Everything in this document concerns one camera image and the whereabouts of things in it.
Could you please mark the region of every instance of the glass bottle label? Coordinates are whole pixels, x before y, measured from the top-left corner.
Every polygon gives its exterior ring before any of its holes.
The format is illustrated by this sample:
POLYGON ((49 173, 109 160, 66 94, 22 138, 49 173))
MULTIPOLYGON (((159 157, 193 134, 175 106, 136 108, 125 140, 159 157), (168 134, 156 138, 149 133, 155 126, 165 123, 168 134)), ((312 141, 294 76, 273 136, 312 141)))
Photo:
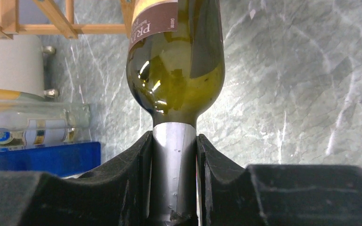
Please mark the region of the glass bottle label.
POLYGON ((177 31, 178 0, 136 0, 129 50, 152 34, 177 31))
POLYGON ((63 142, 67 135, 65 120, 29 120, 23 134, 24 146, 63 142))

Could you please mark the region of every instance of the wine bottle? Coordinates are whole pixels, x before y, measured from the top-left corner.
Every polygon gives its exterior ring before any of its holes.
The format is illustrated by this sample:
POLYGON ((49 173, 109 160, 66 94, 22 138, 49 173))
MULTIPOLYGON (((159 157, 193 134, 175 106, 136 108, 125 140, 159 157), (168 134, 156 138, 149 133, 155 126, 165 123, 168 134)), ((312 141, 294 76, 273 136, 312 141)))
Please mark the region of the wine bottle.
POLYGON ((35 147, 46 144, 61 144, 74 141, 76 128, 70 129, 31 129, 8 131, 0 129, 0 148, 35 147))
POLYGON ((89 123, 84 104, 0 101, 0 148, 72 142, 89 123))
POLYGON ((126 72, 153 118, 148 224, 197 225, 196 122, 224 68, 218 0, 136 0, 126 72))

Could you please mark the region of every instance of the white canister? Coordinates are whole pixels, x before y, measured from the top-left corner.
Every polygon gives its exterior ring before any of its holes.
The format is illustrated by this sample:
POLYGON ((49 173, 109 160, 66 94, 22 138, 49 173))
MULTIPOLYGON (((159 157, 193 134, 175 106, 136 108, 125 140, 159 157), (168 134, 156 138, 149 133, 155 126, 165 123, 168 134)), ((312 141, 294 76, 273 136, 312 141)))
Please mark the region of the white canister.
POLYGON ((0 40, 0 99, 20 92, 44 97, 42 43, 36 35, 0 40))

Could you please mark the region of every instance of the gray marble surface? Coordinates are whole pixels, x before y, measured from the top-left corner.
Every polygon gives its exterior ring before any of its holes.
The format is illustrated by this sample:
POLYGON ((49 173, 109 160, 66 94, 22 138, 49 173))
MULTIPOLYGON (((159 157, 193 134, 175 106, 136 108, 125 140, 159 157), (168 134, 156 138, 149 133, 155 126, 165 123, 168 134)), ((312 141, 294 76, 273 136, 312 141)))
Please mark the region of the gray marble surface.
MULTIPOLYGON (((242 166, 362 167, 362 0, 220 2, 226 81, 198 133, 242 166)), ((78 23, 122 23, 116 0, 77 0, 75 11, 78 23)), ((46 67, 58 100, 91 103, 79 139, 102 142, 103 161, 152 129, 127 86, 125 35, 42 40, 58 50, 46 67)))

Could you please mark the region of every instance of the black foam holder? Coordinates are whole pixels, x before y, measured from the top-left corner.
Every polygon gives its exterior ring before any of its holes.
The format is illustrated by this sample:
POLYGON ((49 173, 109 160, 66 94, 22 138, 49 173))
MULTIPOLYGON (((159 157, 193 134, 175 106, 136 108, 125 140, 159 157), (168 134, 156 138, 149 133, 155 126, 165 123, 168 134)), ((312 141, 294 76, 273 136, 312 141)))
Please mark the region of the black foam holder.
MULTIPOLYGON (((145 226, 151 152, 148 131, 129 149, 79 178, 0 172, 0 225, 145 226)), ((362 225, 361 168, 244 169, 204 135, 197 137, 197 165, 201 226, 362 225)))

